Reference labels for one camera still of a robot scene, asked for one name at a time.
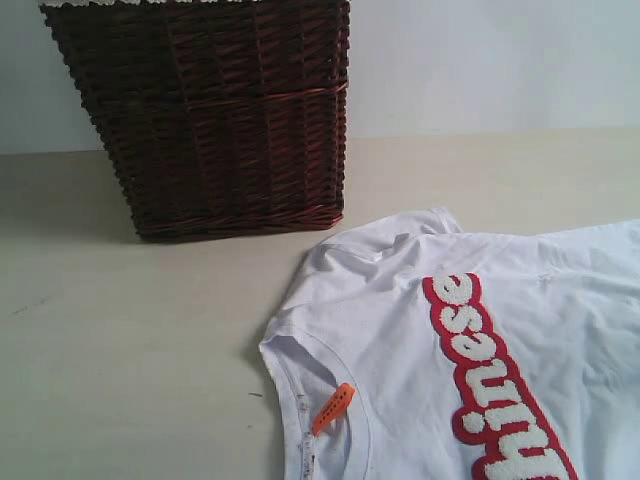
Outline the white t-shirt with red print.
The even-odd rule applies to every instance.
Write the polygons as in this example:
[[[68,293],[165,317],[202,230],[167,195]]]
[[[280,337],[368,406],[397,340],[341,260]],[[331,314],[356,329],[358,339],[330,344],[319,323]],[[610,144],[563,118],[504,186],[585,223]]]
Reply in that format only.
[[[639,224],[386,217],[309,251],[259,350],[288,479],[635,479]]]

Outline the dark brown wicker basket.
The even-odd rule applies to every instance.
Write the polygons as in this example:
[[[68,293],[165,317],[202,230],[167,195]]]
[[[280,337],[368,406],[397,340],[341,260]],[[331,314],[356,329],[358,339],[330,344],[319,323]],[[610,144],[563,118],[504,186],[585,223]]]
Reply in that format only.
[[[341,220],[348,2],[38,7],[141,239]]]

